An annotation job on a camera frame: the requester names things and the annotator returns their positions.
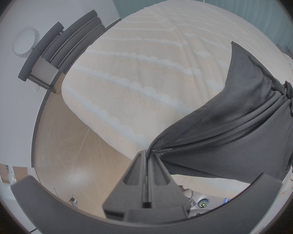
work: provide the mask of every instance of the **dark gray fabric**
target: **dark gray fabric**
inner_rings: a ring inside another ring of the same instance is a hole
[[[282,180],[293,154],[293,88],[232,42],[225,88],[151,143],[171,174]]]

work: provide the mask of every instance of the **headboard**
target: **headboard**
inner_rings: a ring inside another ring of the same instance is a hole
[[[31,80],[55,93],[51,85],[31,73],[39,57],[41,56],[60,72],[66,74],[86,48],[106,31],[94,10],[78,19],[65,31],[63,28],[63,25],[57,22],[42,37],[25,61],[18,78],[23,81]]]

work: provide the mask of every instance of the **black garment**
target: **black garment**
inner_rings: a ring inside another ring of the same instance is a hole
[[[232,42],[223,91],[164,130],[148,151],[171,174],[283,180],[293,155],[293,88]]]

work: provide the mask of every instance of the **wooden floor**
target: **wooden floor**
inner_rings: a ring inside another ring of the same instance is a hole
[[[109,146],[65,104],[62,75],[50,95],[39,123],[34,165],[41,184],[78,208],[105,217],[102,203],[131,160]]]

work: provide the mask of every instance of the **bed sheet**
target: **bed sheet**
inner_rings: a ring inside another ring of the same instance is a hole
[[[133,159],[223,89],[231,41],[281,83],[293,82],[289,60],[249,22],[207,3],[168,0],[129,15],[90,45],[67,73],[63,99],[103,140]],[[222,179],[217,186],[222,183],[232,187]],[[236,185],[238,191],[247,186]]]

